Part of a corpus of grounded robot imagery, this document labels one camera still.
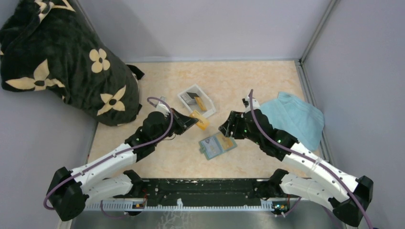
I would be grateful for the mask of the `yellow credit card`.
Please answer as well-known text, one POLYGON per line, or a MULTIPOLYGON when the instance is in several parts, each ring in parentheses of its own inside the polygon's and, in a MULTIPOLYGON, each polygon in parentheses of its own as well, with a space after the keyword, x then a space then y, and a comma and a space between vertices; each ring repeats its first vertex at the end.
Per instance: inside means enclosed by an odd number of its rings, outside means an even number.
POLYGON ((231 150, 235 147, 235 144, 231 138, 221 136, 218 138, 218 141, 224 151, 231 150))

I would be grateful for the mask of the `white credit card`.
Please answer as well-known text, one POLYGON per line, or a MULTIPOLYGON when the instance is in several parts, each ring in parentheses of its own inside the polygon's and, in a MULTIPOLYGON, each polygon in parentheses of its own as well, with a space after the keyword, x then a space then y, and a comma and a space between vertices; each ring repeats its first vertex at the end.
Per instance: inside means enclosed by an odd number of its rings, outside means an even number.
POLYGON ((212 159, 222 152, 214 137, 201 141, 201 144, 207 159, 212 159))

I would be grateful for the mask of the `translucent white plastic bin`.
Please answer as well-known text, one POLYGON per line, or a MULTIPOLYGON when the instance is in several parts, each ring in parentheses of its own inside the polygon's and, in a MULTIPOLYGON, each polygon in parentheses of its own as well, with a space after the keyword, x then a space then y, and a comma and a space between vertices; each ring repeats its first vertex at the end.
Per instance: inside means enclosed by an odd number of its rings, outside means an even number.
POLYGON ((195 110, 209 118, 217 112, 213 100, 197 84, 181 91, 177 96, 190 113, 195 110))

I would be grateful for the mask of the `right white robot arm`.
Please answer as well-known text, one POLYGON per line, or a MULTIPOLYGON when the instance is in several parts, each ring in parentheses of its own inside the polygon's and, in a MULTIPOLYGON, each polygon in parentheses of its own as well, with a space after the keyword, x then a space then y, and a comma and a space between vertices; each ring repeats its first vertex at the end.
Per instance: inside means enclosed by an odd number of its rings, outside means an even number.
POLYGON ((373 227, 366 215, 373 198, 373 181, 367 176, 357 178, 335 168, 288 132, 274 128, 258 109, 231 111, 218 129, 226 137, 254 142, 266 155, 307 174, 299 177, 277 169, 258 187, 259 197, 302 197, 332 211, 347 225, 357 227, 365 220, 369 228, 373 227))

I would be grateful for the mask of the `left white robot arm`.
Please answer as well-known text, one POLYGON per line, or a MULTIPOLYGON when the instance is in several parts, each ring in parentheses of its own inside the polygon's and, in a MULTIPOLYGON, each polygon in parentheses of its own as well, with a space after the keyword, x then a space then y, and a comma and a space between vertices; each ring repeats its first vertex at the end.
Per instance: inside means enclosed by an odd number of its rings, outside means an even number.
POLYGON ((61 221, 69 221, 80 215, 85 207, 107 198, 144 197, 145 184, 136 172, 126 170, 116 177, 111 174, 144 159, 164 138, 181 135, 198 121, 173 108, 150 113, 142 126, 112 152, 81 167, 58 169, 45 203, 52 205, 61 221))

